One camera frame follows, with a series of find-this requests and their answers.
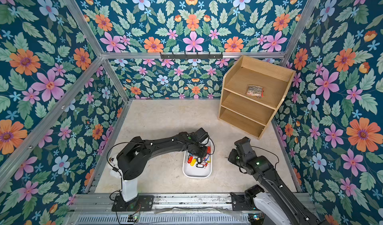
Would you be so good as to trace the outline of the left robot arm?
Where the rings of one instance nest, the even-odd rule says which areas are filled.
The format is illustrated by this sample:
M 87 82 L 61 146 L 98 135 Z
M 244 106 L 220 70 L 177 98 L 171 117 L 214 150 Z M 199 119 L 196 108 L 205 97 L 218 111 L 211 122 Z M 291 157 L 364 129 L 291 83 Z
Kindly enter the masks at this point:
M 180 132 L 174 136 L 156 140 L 134 137 L 117 154 L 117 167 L 113 169 L 121 175 L 122 190 L 120 196 L 122 200 L 131 202 L 138 197 L 137 178 L 143 173 L 150 159 L 183 151 L 203 162 L 206 157 L 213 155 L 215 147 L 203 128 L 196 132 Z

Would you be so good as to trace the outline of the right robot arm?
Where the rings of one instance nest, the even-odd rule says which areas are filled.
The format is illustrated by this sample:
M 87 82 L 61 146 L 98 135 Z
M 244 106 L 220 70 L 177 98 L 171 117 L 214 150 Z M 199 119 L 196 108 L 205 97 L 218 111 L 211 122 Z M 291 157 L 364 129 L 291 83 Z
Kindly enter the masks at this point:
M 250 139 L 244 137 L 234 143 L 228 161 L 242 174 L 252 176 L 257 185 L 245 190 L 244 195 L 231 193 L 234 211 L 258 210 L 274 225 L 328 225 L 309 211 L 285 185 L 276 169 L 265 156 L 258 156 Z

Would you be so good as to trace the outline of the white plastic storage box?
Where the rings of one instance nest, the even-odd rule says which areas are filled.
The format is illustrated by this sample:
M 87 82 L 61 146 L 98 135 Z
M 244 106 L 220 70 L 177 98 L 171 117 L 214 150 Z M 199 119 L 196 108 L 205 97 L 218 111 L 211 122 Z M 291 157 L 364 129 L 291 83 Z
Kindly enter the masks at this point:
M 183 159 L 183 174 L 188 178 L 205 179 L 212 173 L 212 160 L 215 152 L 215 145 L 210 138 L 203 144 L 207 147 L 205 157 L 197 157 L 185 151 Z

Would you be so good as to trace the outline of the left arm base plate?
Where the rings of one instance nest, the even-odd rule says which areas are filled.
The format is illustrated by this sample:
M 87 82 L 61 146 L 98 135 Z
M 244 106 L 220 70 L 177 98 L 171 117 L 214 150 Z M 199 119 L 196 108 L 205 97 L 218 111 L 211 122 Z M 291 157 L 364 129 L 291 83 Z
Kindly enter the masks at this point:
M 138 195 L 134 199 L 126 202 L 122 195 L 118 194 L 112 206 L 113 212 L 147 212 L 151 211 L 154 204 L 154 196 Z

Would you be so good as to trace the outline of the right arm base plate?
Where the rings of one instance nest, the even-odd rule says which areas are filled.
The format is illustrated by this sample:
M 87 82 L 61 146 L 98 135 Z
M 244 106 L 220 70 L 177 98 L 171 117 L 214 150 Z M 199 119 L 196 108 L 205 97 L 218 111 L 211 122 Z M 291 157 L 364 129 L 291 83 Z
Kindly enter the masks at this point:
M 261 211 L 255 203 L 245 194 L 236 194 L 231 192 L 231 205 L 233 211 Z

